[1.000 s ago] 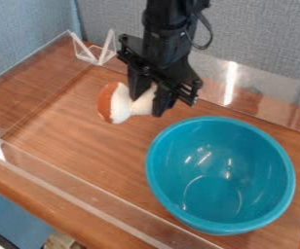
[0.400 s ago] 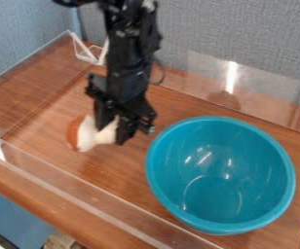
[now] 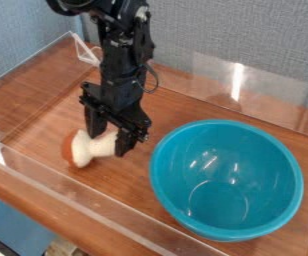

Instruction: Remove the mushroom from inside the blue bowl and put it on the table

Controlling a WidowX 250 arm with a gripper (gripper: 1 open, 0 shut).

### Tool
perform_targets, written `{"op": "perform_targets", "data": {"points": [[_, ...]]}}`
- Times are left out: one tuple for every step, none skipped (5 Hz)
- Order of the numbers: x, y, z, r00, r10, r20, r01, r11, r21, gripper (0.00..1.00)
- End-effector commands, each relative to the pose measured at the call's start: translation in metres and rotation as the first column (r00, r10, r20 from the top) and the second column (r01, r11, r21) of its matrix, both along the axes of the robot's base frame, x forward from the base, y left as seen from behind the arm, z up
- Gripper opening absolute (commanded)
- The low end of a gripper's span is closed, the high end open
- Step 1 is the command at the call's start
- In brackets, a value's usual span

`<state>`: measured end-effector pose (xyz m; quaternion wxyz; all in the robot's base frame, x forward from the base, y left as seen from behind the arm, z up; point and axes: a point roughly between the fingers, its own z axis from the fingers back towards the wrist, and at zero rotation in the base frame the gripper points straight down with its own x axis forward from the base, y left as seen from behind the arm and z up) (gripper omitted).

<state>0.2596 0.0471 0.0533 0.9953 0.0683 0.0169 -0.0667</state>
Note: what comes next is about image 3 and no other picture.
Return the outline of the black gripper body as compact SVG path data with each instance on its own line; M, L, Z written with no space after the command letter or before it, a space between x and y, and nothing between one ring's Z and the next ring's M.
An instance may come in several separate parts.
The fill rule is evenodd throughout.
M129 130L144 142L152 120L141 107L148 66L153 58L153 43L117 44L108 41L103 46L100 65L101 83L85 82L80 101L85 107L107 108L108 124Z

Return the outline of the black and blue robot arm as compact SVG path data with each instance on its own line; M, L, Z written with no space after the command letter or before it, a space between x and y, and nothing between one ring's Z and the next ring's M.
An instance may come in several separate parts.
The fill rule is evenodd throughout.
M116 155L124 156L136 144L148 140L152 120L141 100L152 90L147 77L157 73L149 65L156 45L151 35L148 0L46 0L52 10L64 16L87 13L97 24L103 61L101 82L83 84L91 137L103 135L107 127L119 127Z

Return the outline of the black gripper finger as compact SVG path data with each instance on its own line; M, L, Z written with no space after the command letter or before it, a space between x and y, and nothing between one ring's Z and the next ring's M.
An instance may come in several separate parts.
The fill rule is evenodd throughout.
M136 147L137 136L127 129L120 129L116 140L116 155L124 157L125 154Z
M85 107L85 120L89 136L96 138L100 136L108 127L107 108L100 106L99 108Z

